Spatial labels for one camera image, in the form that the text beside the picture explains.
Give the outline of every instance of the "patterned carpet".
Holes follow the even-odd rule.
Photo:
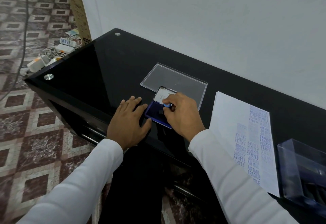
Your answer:
[[[10,89],[22,57],[24,7],[25,0],[0,0],[0,96]],[[68,0],[29,0],[29,13],[24,65],[75,28]],[[0,120],[0,222],[16,223],[79,166],[93,147],[73,136],[22,76],[0,102]],[[97,223],[109,188],[110,183],[88,223]],[[214,223],[172,190],[166,189],[162,201],[162,223]]]

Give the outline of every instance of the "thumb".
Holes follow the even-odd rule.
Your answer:
[[[169,121],[169,119],[171,119],[173,116],[173,111],[171,111],[171,109],[168,107],[163,107],[163,111],[166,119]]]
[[[152,119],[149,118],[146,120],[146,122],[141,128],[141,133],[143,134],[144,137],[147,134],[147,132],[151,129],[151,127],[152,127]]]

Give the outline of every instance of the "table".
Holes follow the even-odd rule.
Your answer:
[[[155,93],[140,83],[158,62],[208,82],[200,108],[206,128],[215,93],[220,91],[270,112],[277,165],[276,145],[290,138],[326,152],[326,110],[117,28],[35,73],[26,83],[71,132],[95,145],[105,137],[107,125],[122,99],[135,95],[142,97],[142,103],[152,101]],[[45,80],[47,74],[53,74],[53,79]],[[188,143],[181,136],[153,123],[144,143],[174,163],[194,170],[202,178],[194,183],[191,194],[216,203],[206,174],[187,152]],[[325,222],[287,199],[277,201],[300,223]]]

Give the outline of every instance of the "wall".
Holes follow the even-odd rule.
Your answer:
[[[83,0],[121,28],[326,109],[326,0]]]

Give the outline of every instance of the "finger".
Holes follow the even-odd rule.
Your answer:
[[[152,127],[152,119],[147,119],[146,122],[144,123],[143,127],[141,127],[141,139],[143,139],[147,132],[151,129]]]
[[[135,115],[138,117],[141,117],[141,115],[143,114],[144,110],[146,110],[147,108],[147,104],[143,104],[141,106],[138,106],[136,108],[136,110],[134,111]]]
[[[135,96],[131,96],[125,103],[122,104],[121,111],[124,111],[127,109],[129,103],[135,99]]]
[[[163,99],[162,102],[164,104],[172,103],[175,106],[177,106],[178,105],[178,102],[179,102],[179,99],[180,99],[179,95],[170,94],[169,97],[167,97],[166,99]]]
[[[165,115],[167,121],[169,122],[169,120],[172,119],[174,112],[171,111],[171,109],[168,107],[163,107],[163,111],[164,111],[164,115]]]
[[[128,104],[127,109],[129,111],[133,111],[135,109],[136,105],[138,105],[140,102],[141,102],[141,97],[138,97],[138,98],[130,101],[130,103]]]
[[[123,104],[124,102],[125,102],[124,99],[121,100],[120,105],[118,106],[117,110],[115,111],[116,113],[121,111],[122,104]]]

